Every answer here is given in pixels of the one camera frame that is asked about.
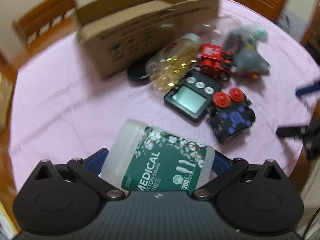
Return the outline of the black toy car red knobs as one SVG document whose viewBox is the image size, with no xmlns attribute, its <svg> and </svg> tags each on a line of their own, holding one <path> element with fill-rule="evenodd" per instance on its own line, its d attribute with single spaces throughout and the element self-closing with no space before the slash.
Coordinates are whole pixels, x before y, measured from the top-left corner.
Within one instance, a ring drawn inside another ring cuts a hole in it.
<svg viewBox="0 0 320 240">
<path fill-rule="evenodd" d="M 206 111 L 211 117 L 210 125 L 219 143 L 223 143 L 250 128 L 255 122 L 251 102 L 238 87 L 229 93 L 216 92 Z"/>
</svg>

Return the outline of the open cardboard box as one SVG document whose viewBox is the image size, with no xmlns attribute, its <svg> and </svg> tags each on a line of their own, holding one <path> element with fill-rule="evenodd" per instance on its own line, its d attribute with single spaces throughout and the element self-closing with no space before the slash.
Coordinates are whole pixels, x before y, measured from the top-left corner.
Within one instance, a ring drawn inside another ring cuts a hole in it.
<svg viewBox="0 0 320 240">
<path fill-rule="evenodd" d="M 219 0 L 95 0 L 73 12 L 78 42 L 102 79 L 216 18 Z"/>
</svg>

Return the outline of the white medical cotton swab jar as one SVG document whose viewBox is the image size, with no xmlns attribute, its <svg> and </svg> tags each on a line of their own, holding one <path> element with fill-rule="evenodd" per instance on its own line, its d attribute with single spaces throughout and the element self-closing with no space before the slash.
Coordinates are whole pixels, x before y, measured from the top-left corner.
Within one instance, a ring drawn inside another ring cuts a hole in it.
<svg viewBox="0 0 320 240">
<path fill-rule="evenodd" d="M 187 191 L 209 181 L 216 151 L 140 121 L 126 120 L 100 176 L 125 191 Z"/>
</svg>

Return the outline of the clear empty plastic jar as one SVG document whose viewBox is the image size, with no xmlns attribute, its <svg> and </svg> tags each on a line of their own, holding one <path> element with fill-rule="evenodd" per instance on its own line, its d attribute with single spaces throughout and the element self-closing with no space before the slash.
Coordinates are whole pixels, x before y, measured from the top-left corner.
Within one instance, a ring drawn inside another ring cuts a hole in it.
<svg viewBox="0 0 320 240">
<path fill-rule="evenodd" d="M 221 46 L 229 32 L 240 25 L 241 22 L 234 16 L 221 16 L 201 23 L 198 33 L 203 43 Z"/>
</svg>

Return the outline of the black round jar lid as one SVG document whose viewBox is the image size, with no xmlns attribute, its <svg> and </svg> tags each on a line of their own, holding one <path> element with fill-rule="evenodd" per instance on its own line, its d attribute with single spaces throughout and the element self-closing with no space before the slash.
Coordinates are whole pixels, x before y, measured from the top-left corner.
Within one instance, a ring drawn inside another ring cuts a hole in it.
<svg viewBox="0 0 320 240">
<path fill-rule="evenodd" d="M 146 82 L 149 80 L 149 74 L 145 70 L 148 59 L 141 58 L 129 65 L 127 69 L 127 77 L 131 81 Z"/>
</svg>

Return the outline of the red toy train car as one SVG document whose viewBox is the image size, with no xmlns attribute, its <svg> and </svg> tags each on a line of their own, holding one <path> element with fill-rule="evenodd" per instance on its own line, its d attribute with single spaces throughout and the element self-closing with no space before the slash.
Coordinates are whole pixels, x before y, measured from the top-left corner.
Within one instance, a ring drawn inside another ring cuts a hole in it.
<svg viewBox="0 0 320 240">
<path fill-rule="evenodd" d="M 204 43 L 200 48 L 197 65 L 204 75 L 214 80 L 228 81 L 233 59 L 234 54 L 224 51 L 221 46 Z"/>
</svg>

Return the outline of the grey rubber cat toy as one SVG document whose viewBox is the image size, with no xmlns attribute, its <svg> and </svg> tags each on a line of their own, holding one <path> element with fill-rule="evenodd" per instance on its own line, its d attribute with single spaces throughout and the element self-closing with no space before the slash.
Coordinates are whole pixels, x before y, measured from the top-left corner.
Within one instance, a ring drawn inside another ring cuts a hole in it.
<svg viewBox="0 0 320 240">
<path fill-rule="evenodd" d="M 270 64 L 258 53 L 260 41 L 254 38 L 259 25 L 244 25 L 229 32 L 224 41 L 224 51 L 234 54 L 232 69 L 238 76 L 257 80 L 270 74 Z"/>
</svg>

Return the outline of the black digital timer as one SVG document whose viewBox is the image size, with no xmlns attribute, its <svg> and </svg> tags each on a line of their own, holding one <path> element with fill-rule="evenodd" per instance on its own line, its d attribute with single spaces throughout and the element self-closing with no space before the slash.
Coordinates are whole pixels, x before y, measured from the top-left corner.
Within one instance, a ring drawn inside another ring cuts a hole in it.
<svg viewBox="0 0 320 240">
<path fill-rule="evenodd" d="M 167 92 L 164 102 L 193 122 L 198 122 L 212 103 L 213 95 L 223 84 L 192 69 Z"/>
</svg>

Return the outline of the wooden chair left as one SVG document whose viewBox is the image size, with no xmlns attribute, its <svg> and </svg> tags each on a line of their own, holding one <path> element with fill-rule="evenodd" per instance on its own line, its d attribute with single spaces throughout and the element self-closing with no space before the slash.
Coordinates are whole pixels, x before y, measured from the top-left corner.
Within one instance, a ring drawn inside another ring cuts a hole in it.
<svg viewBox="0 0 320 240">
<path fill-rule="evenodd" d="M 52 26 L 54 20 L 61 17 L 66 19 L 66 14 L 76 9 L 76 0 L 44 0 L 30 9 L 20 18 L 12 22 L 12 27 L 25 47 L 30 46 L 29 39 L 33 35 L 39 36 L 45 25 Z"/>
</svg>

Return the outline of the jar of golden capsules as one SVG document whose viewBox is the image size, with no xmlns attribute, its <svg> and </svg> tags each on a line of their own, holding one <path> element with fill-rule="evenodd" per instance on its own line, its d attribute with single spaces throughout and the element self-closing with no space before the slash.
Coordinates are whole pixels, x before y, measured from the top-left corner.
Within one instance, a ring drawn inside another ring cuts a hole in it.
<svg viewBox="0 0 320 240">
<path fill-rule="evenodd" d="M 192 68 L 202 44 L 201 38 L 187 33 L 163 47 L 145 65 L 145 71 L 157 90 L 167 92 Z"/>
</svg>

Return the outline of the teal oval case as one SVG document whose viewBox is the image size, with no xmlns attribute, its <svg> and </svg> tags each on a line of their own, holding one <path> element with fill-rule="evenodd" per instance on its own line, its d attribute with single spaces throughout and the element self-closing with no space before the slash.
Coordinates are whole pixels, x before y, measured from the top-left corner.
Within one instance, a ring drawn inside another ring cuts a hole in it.
<svg viewBox="0 0 320 240">
<path fill-rule="evenodd" d="M 266 42 L 268 39 L 268 33 L 265 28 L 258 26 L 254 32 L 254 38 L 260 42 Z"/>
</svg>

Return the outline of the pink tablecloth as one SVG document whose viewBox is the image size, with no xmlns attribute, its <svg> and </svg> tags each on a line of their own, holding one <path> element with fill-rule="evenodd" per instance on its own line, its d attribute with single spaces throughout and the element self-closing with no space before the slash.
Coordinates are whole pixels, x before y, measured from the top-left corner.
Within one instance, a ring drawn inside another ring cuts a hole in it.
<svg viewBox="0 0 320 240">
<path fill-rule="evenodd" d="M 111 148 L 127 119 L 210 145 L 230 158 L 242 157 L 253 164 L 274 159 L 290 174 L 302 144 L 281 141 L 275 131 L 280 125 L 310 121 L 318 94 L 299 100 L 295 91 L 319 78 L 319 66 L 290 35 L 248 8 L 220 0 L 219 14 L 261 25 L 268 32 L 268 41 L 258 50 L 271 66 L 270 75 L 257 81 L 235 77 L 223 86 L 224 91 L 239 87 L 251 100 L 257 117 L 251 129 L 218 143 L 208 120 L 185 119 L 164 104 L 151 84 L 131 83 L 125 72 L 100 79 L 71 34 L 19 70 L 9 147 L 16 187 L 22 187 L 42 159 L 64 164 Z"/>
</svg>

